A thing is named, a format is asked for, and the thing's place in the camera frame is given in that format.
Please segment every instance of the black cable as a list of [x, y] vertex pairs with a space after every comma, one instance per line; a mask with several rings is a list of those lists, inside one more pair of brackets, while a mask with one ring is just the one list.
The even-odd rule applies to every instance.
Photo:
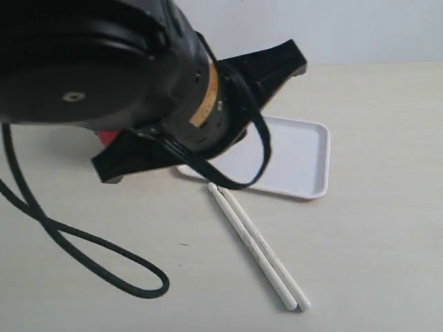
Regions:
[[[21, 210], [23, 213], [27, 214], [31, 218], [39, 221], [39, 223], [45, 229], [46, 233], [48, 233], [48, 235], [54, 240], [56, 244], [58, 244], [59, 247], [70, 254], [72, 258], [82, 264], [85, 268], [87, 268], [92, 273], [96, 274], [109, 284], [115, 286], [116, 288], [119, 288], [120, 290], [135, 297], [140, 297], [144, 299], [154, 299], [167, 293], [170, 287], [168, 276], [162, 270], [157, 268], [154, 264], [111, 242], [101, 239], [100, 237], [96, 237], [92, 234], [83, 232], [81, 230], [72, 228], [71, 226], [67, 226], [63, 223], [59, 223], [58, 221], [48, 218], [37, 200], [35, 199], [28, 184], [26, 183], [26, 179], [24, 178], [23, 173], [20, 170], [17, 156], [15, 155], [10, 125], [2, 124], [1, 131], [3, 135], [3, 146], [10, 170], [12, 172], [12, 175], [14, 176], [15, 182], [17, 183], [21, 194], [25, 198], [25, 202], [27, 202], [27, 204], [23, 202], [8, 188], [8, 186], [2, 180], [0, 180], [0, 193], [2, 193], [11, 204], [13, 204], [17, 209]], [[97, 244], [98, 246], [102, 246], [103, 248], [109, 249], [145, 267], [161, 280], [162, 287], [156, 290], [145, 290], [128, 284], [113, 273], [110, 273], [101, 265], [97, 264], [95, 261], [86, 256], [83, 252], [79, 251], [61, 234], [62, 232]]]

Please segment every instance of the table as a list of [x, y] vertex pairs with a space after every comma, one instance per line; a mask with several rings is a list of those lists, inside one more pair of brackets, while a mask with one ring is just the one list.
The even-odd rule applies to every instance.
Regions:
[[[311, 299], [307, 313], [285, 311], [203, 184], [163, 170], [101, 185], [92, 133], [15, 128], [48, 214], [146, 257], [172, 287], [156, 300], [110, 287], [1, 199], [0, 330], [440, 331], [442, 87], [443, 62], [313, 67], [266, 108], [332, 131], [325, 197], [236, 193]], [[0, 174], [11, 183], [3, 153]], [[128, 281], [158, 286], [142, 268], [73, 242]]]

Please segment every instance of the tan lens label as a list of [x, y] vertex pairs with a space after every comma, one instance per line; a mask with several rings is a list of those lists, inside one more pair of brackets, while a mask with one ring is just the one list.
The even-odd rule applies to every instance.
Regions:
[[189, 120], [190, 124], [200, 127], [211, 114], [214, 109], [215, 102], [217, 101], [217, 94], [219, 89], [219, 80], [217, 70], [214, 65], [209, 66], [209, 84], [208, 90], [206, 90], [205, 98], [201, 102], [200, 107], [195, 114]]

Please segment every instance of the light wooden table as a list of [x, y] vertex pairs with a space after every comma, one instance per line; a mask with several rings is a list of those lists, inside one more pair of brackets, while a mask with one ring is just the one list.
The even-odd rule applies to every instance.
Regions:
[[[20, 127], [20, 161], [48, 213], [148, 258], [172, 287], [157, 300], [121, 293], [1, 199], [0, 331], [441, 331], [443, 63], [311, 68], [266, 112], [332, 131], [325, 197], [237, 194], [310, 312], [285, 311], [204, 185], [170, 170], [101, 185], [93, 134]], [[0, 174], [10, 181], [3, 154]], [[158, 285], [74, 242], [129, 281]]]

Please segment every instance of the red object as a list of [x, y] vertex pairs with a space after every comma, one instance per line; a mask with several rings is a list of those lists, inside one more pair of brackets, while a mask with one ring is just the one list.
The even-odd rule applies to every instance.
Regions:
[[117, 137], [119, 131], [101, 131], [98, 133], [98, 137], [104, 146], [108, 146]]

